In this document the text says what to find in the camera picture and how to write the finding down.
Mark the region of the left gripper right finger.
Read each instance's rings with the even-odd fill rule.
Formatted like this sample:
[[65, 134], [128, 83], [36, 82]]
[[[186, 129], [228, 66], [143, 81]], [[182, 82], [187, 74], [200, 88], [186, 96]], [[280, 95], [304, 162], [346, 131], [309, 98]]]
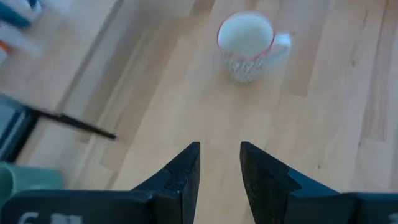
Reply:
[[244, 188], [256, 223], [283, 223], [289, 195], [294, 192], [306, 197], [339, 194], [250, 142], [241, 143], [239, 158]]

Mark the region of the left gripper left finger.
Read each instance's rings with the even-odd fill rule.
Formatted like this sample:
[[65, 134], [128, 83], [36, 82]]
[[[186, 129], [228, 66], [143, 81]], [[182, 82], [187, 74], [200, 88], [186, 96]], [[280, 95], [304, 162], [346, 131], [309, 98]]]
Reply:
[[132, 192], [144, 197], [134, 223], [193, 224], [200, 184], [200, 143], [192, 142]]

